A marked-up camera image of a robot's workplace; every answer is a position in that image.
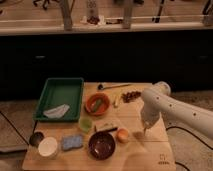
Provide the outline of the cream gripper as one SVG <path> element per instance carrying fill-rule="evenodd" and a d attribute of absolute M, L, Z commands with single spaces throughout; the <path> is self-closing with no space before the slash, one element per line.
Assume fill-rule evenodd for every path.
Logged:
<path fill-rule="evenodd" d="M 156 117 L 152 115 L 142 115 L 141 121 L 145 129 L 150 129 L 156 123 Z"/>

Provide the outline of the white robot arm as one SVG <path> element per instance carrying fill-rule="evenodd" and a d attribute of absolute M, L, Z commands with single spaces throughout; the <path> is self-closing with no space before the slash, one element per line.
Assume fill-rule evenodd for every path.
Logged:
<path fill-rule="evenodd" d="M 171 97 L 171 88 L 166 82 L 158 82 L 145 88 L 141 93 L 144 105 L 141 121 L 144 129 L 152 128 L 161 113 L 174 116 L 213 139 L 213 111 L 203 109 Z"/>

